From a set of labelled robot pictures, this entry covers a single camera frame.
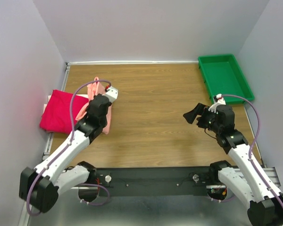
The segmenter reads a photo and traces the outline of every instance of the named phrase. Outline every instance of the red cloth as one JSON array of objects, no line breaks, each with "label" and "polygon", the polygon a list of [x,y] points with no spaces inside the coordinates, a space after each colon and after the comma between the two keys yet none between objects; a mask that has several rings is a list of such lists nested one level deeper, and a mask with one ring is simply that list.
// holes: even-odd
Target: red cloth
[{"label": "red cloth", "polygon": [[[71,132],[71,122],[69,114],[70,100],[73,94],[59,90],[53,90],[51,98],[45,108],[40,122],[40,127],[48,132],[67,133]],[[73,102],[73,117],[89,100],[84,97],[76,96]]]}]

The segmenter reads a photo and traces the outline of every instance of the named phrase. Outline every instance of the gray floor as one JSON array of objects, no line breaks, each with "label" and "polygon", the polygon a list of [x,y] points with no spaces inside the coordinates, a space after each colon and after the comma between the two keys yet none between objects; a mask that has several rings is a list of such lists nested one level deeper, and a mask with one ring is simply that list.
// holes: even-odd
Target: gray floor
[{"label": "gray floor", "polygon": [[59,197],[48,213],[31,217],[29,226],[249,226],[246,209],[235,198],[226,203],[206,197],[112,197],[99,207],[79,202],[77,190]]}]

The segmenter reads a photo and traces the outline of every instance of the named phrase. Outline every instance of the wooden tabletop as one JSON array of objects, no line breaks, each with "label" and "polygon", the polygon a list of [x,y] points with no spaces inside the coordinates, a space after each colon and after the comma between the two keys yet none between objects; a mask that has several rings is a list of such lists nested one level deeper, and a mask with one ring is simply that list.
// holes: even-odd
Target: wooden tabletop
[{"label": "wooden tabletop", "polygon": [[[97,137],[70,165],[87,161],[95,167],[206,166],[220,160],[234,165],[216,140],[183,118],[199,102],[211,105],[197,64],[72,65],[65,91],[73,93],[96,76],[119,90],[110,133]],[[243,105],[233,110],[236,128],[252,142]],[[51,151],[66,137],[55,134]],[[254,155],[261,162],[257,148]]]}]

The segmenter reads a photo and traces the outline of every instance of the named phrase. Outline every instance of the green tray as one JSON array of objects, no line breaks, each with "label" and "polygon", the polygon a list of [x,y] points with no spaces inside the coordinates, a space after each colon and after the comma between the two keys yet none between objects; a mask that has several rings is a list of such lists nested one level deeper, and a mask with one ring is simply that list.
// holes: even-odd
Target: green tray
[{"label": "green tray", "polygon": [[[213,103],[213,96],[233,94],[253,100],[254,95],[233,54],[200,56],[199,68]],[[234,97],[225,97],[227,104],[241,104],[244,101]]]}]

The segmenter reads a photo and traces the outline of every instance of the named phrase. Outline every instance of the white wall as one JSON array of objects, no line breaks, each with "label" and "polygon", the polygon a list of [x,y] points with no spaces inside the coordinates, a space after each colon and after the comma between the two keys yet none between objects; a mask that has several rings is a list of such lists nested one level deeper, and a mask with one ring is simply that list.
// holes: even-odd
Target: white wall
[{"label": "white wall", "polygon": [[18,225],[20,173],[42,159],[42,106],[64,69],[33,2],[0,0],[0,226]]},{"label": "white wall", "polygon": [[[283,0],[271,0],[238,55],[262,120],[258,146],[283,190]],[[257,128],[256,117],[248,109]]]},{"label": "white wall", "polygon": [[63,58],[238,54],[268,0],[34,0]]}]

